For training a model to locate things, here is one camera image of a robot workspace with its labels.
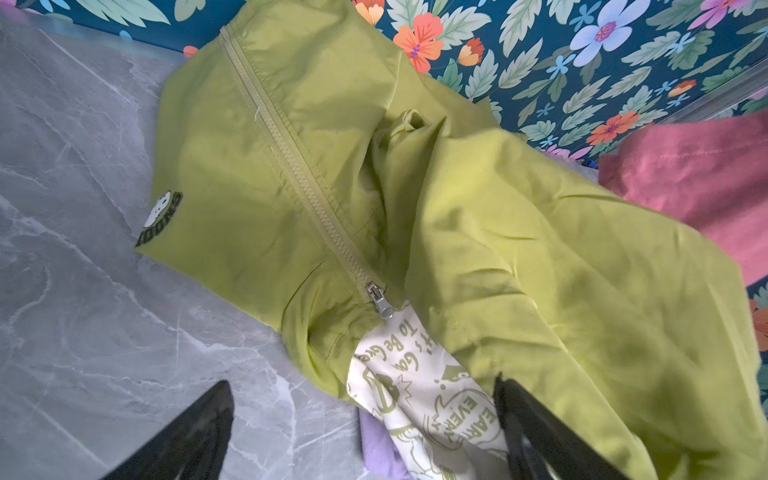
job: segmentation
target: orange flower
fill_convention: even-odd
[[[384,0],[353,0],[355,9],[359,12],[366,22],[376,25],[384,15]]]
[[[467,45],[462,47],[462,50],[458,53],[458,62],[465,67],[471,67],[477,65],[482,61],[482,54],[485,51],[485,47],[480,43],[479,38],[473,38],[467,42]]]
[[[757,346],[760,352],[768,351],[768,308],[757,309],[757,302],[750,300],[750,310],[752,310],[752,324],[755,326],[755,335],[757,336]]]
[[[192,45],[187,45],[184,47],[184,56],[187,58],[192,58],[194,54],[198,53],[200,50],[198,50],[197,47],[193,47]]]
[[[640,120],[640,115],[636,111],[608,118],[605,125],[600,125],[592,131],[592,135],[587,139],[587,142],[593,147],[599,144],[606,144],[615,139],[619,134],[626,133],[630,128],[634,127],[638,120]]]
[[[440,34],[442,34],[440,18],[433,17],[431,13],[425,13],[413,21],[413,30],[402,26],[392,40],[408,54],[418,73],[426,73],[432,67],[428,60],[440,58],[442,42],[435,40]]]
[[[684,94],[685,92],[689,91],[691,88],[693,88],[695,86],[696,86],[696,81],[695,80],[684,81],[683,83],[681,83],[678,86],[676,86],[675,88],[673,88],[670,91],[669,96],[671,98],[671,97],[676,97],[678,95],[682,95],[682,94]]]

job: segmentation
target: pink flower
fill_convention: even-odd
[[[768,87],[765,87],[763,90],[756,91],[750,96],[750,98],[753,100],[760,100],[761,98],[765,97],[766,94],[768,94]]]
[[[555,160],[561,159],[561,160],[573,160],[576,161],[580,158],[582,158],[584,155],[588,154],[592,150],[592,147],[586,147],[582,148],[581,150],[576,150],[573,154],[571,154],[570,150],[567,150],[565,148],[559,148],[556,144],[549,147],[544,154],[547,157],[553,158]]]
[[[707,28],[712,28],[720,23],[720,20],[725,18],[725,15],[728,12],[733,12],[752,2],[754,2],[754,0],[704,0],[701,2],[700,8],[702,12],[705,13],[699,15],[699,18],[694,20],[694,23],[690,24],[688,30],[693,30],[704,22],[707,22]]]

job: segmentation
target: pink fabric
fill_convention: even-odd
[[[655,125],[600,159],[600,185],[699,230],[741,265],[768,274],[768,111]]]

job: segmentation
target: zipper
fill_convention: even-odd
[[[260,94],[260,90],[263,91],[263,89],[255,72],[251,70],[251,74],[249,74],[250,64],[240,60],[238,51],[241,55],[243,52],[237,44],[237,40],[230,36],[226,25],[222,27],[220,33],[224,51],[237,72],[237,76],[243,82],[247,97],[256,108],[253,120],[258,123],[258,120],[261,119],[266,126],[271,140],[277,147],[276,150],[273,149],[273,153],[283,173],[296,188],[302,202],[307,206],[307,210],[314,213],[313,220],[321,236],[339,258],[347,273],[353,278],[361,296],[367,297],[373,302],[382,319],[391,319],[395,315],[395,308],[384,296],[384,290],[374,282],[373,275],[369,273],[369,269],[365,266],[351,239],[341,227],[298,148],[290,140],[288,134],[283,135],[280,132],[280,126],[275,122],[270,112],[271,105],[264,101],[266,95]]]

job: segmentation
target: lavender garment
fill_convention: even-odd
[[[362,460],[366,468],[390,480],[412,480],[384,424],[365,410],[359,411]]]

